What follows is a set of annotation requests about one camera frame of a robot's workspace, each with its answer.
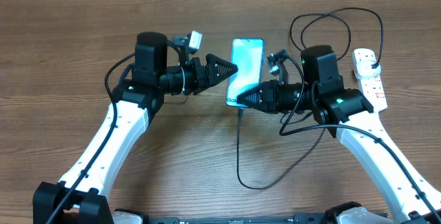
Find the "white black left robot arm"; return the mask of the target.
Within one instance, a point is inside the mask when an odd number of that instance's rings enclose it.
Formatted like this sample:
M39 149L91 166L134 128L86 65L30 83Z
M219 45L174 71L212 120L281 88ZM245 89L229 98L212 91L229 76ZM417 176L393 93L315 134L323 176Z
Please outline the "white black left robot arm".
M148 223L147 214L116 209L108 199L136 141L147 131L166 94L199 94L237 73L233 63L214 54L206 63L194 56L197 31L169 40L158 32L136 38L134 62L124 69L99 130L78 161L58 183L42 182L32 198L34 223Z

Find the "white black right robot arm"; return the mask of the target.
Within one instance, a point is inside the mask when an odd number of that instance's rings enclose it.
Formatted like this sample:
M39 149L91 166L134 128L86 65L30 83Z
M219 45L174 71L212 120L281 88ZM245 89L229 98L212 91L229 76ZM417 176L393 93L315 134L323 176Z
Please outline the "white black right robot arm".
M300 83L288 84L286 50L267 64L277 80L262 82L237 96L239 104L261 112L294 114L310 110L314 129L326 129L358 160L377 187L392 217L366 213L361 204L345 203L325 212L325 223L439 223L440 192L407 160L382 125L377 104L358 89L345 88L329 45L304 49Z

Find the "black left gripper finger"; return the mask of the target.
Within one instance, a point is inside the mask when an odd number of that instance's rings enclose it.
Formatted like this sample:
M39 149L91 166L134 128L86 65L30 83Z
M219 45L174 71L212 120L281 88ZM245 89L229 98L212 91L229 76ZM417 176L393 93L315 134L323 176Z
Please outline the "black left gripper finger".
M222 81L228 79L230 76L236 74L238 72L237 68L228 68L227 70L223 70L219 72L217 69L210 70L209 68L204 69L204 73L206 74L204 79L205 87L213 87L218 85Z
M207 54L205 58L207 62L207 71L209 74L235 74L238 72L237 65L214 54Z

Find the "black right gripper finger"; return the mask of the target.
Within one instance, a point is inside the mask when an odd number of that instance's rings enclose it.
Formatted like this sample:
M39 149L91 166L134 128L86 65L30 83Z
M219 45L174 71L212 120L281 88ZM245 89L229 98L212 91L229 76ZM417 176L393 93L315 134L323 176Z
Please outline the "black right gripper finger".
M258 110L260 112L265 112L265 102L262 101L261 99L259 100L241 99L241 103L249 108Z
M263 97L263 90L262 90L262 83L255 84L255 85L249 85L245 91L241 92L237 96L238 101L262 101Z

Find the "blue Samsung Galaxy smartphone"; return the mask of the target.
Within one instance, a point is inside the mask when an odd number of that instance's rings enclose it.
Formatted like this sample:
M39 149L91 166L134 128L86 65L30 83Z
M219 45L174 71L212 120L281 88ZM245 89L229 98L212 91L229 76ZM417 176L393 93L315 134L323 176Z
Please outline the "blue Samsung Galaxy smartphone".
M227 106L245 108L238 103L237 96L260 83L264 50L265 42L261 38L233 39L231 62L238 67L238 72L229 78Z

